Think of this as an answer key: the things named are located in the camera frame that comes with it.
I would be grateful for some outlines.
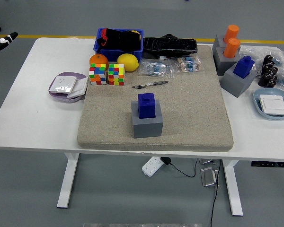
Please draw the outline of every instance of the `plastic wrap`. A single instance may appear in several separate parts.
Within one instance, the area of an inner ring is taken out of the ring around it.
[[[174,78],[177,72],[173,60],[154,60],[142,58],[139,63],[138,74],[153,77]]]
[[[177,58],[178,72],[197,72],[204,70],[201,60],[197,54],[190,54]]]
[[[271,55],[277,68],[284,68],[284,52],[263,46],[241,46],[240,56],[250,56],[255,61],[255,70],[261,72],[265,56]]]

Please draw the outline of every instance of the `gray felt mat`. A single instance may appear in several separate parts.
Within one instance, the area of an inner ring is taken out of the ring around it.
[[[213,54],[198,46],[203,71],[177,75],[161,86],[131,86],[166,80],[125,74],[125,86],[88,86],[78,144],[86,149],[124,151],[228,151],[233,146],[231,126],[222,98]],[[154,93],[160,100],[163,131],[160,137],[133,138],[131,102],[139,93]]]

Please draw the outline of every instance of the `purple tray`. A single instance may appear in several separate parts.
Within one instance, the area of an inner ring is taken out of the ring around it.
[[[58,76],[67,76],[67,77],[71,77],[72,76],[72,77],[77,77],[77,79],[83,79],[83,78],[86,77],[83,74],[76,73],[76,72],[63,72],[63,73],[60,73]],[[50,86],[48,88],[48,93],[52,97],[54,97],[54,98],[56,98],[56,99],[58,99],[60,101],[66,102],[66,103],[74,103],[74,102],[79,101],[82,98],[82,96],[79,96],[79,97],[76,97],[76,98],[67,99],[66,97],[67,97],[68,94],[52,93],[52,92],[50,92],[49,89],[51,88],[51,86],[52,86],[52,84],[53,84],[55,79],[56,79],[56,77],[53,79],[52,83],[50,84]]]

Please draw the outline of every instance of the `power strip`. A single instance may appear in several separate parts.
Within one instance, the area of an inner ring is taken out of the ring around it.
[[[164,163],[161,161],[160,157],[152,157],[143,167],[142,171],[145,175],[151,177],[157,172],[158,169],[163,165]]]

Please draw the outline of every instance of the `yellow line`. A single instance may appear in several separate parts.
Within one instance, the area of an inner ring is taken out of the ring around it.
[[[214,39],[195,39],[197,42],[213,43]],[[284,44],[283,40],[249,40],[240,39],[242,44]]]
[[[7,35],[0,34],[0,38],[5,37]],[[67,39],[95,39],[95,36],[84,36],[84,35],[18,35],[17,38],[22,39],[38,39],[38,38],[67,38]],[[195,38],[197,42],[200,43],[213,43],[214,39],[203,39],[203,38]],[[248,39],[240,39],[243,44],[284,44],[284,40],[248,40]]]

